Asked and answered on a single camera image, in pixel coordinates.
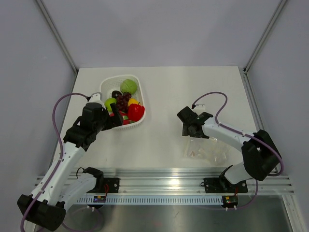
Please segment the clear zip top bag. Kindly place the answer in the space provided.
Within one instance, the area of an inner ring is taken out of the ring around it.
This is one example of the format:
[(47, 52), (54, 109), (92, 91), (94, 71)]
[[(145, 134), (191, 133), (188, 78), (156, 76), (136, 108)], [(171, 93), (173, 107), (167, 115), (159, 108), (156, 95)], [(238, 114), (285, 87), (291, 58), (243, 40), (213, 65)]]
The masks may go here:
[(214, 166), (227, 164), (227, 155), (231, 146), (216, 138), (209, 139), (189, 137), (184, 149), (183, 157), (203, 161)]

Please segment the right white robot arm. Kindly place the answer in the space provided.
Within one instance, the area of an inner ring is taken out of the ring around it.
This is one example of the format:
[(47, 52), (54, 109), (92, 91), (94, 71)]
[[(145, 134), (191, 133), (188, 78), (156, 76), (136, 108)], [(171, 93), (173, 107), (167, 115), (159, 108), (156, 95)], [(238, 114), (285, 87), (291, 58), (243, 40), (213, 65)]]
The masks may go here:
[(195, 113), (188, 106), (177, 117), (183, 124), (183, 136), (216, 138), (242, 153), (243, 161), (227, 167), (218, 177), (204, 178), (206, 193), (246, 193), (246, 180), (263, 181), (281, 162), (270, 135), (264, 131), (249, 133), (218, 121), (213, 115)]

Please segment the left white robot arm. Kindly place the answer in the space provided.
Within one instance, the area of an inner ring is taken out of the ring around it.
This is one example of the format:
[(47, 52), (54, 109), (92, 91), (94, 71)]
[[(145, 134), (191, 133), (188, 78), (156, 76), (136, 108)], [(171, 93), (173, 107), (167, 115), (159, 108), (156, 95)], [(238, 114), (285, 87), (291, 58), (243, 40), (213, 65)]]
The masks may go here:
[(32, 222), (43, 229), (55, 231), (62, 224), (68, 209), (89, 191), (108, 190), (104, 173), (88, 167), (81, 177), (63, 190), (72, 168), (84, 156), (99, 132), (123, 124), (116, 104), (111, 104), (113, 115), (100, 103), (87, 103), (71, 128), (60, 140), (60, 156), (53, 162), (42, 182), (29, 195), (22, 194), (17, 205), (22, 221)]

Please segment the red bell pepper toy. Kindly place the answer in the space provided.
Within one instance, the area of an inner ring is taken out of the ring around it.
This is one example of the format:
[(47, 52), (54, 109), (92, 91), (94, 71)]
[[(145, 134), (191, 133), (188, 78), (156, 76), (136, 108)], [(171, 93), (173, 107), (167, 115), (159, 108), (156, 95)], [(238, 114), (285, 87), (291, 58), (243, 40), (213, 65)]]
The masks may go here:
[(131, 104), (128, 108), (127, 116), (131, 121), (139, 121), (145, 112), (145, 107), (139, 104)]

